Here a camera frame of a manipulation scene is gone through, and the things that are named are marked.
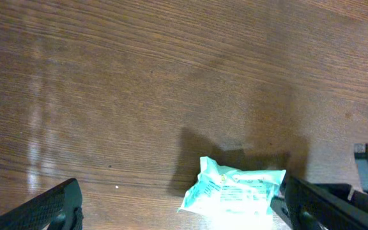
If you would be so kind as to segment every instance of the wooden table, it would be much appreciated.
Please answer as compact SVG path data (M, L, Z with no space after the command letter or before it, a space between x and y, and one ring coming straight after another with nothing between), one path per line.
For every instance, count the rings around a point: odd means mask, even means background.
M358 188L356 142L368 0L0 1L0 215L74 177L85 229L215 229L200 156Z

